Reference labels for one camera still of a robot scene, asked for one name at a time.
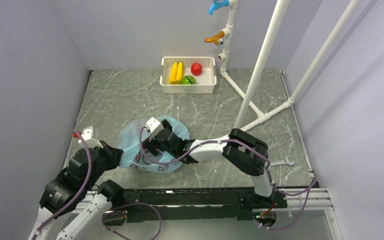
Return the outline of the light blue plastic bag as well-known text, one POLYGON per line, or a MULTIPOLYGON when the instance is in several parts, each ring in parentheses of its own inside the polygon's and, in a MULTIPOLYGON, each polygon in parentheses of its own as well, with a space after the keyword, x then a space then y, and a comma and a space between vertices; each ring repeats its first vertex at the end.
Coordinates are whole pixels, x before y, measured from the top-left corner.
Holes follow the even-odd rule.
POLYGON ((147 130, 142 130, 148 121, 148 118, 133 120, 120 132, 118 148, 123 150, 123 155, 119 166, 164 174, 176 171, 182 163, 172 163, 176 158, 157 141, 150 140, 151 134, 147 130))

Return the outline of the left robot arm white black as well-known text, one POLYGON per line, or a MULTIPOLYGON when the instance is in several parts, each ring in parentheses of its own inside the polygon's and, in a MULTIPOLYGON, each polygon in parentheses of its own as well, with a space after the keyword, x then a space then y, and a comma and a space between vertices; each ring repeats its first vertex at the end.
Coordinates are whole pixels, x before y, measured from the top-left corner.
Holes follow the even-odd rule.
POLYGON ((50 181, 39 201, 31 240, 78 240, 93 221, 125 203, 124 189, 112 180, 102 182, 86 207, 67 225, 77 205, 91 191, 101 175, 120 165, 123 150, 101 141, 101 146, 82 148, 66 168, 50 181))

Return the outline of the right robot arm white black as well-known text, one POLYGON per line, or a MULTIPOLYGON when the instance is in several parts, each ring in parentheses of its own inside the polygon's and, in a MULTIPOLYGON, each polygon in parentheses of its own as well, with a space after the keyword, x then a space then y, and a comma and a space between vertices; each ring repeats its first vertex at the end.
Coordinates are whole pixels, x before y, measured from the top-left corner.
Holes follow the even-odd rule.
POLYGON ((140 150, 152 155, 168 153, 171 164, 197 164, 215 158, 225 158, 237 169, 250 176, 254 185, 256 203, 267 208, 275 201, 274 187, 269 176, 268 145, 247 132, 233 128, 228 135, 208 139, 182 139, 167 120, 150 118, 142 131, 150 136, 140 140, 140 150))

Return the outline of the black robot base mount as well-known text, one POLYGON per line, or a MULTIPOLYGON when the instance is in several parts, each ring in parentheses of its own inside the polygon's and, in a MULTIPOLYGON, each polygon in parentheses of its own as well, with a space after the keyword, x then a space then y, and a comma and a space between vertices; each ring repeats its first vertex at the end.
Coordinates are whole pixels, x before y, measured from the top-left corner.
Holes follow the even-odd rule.
POLYGON ((162 220, 236 219, 286 209, 286 197, 255 193, 253 187, 125 189, 111 210, 121 211, 127 223, 162 220))

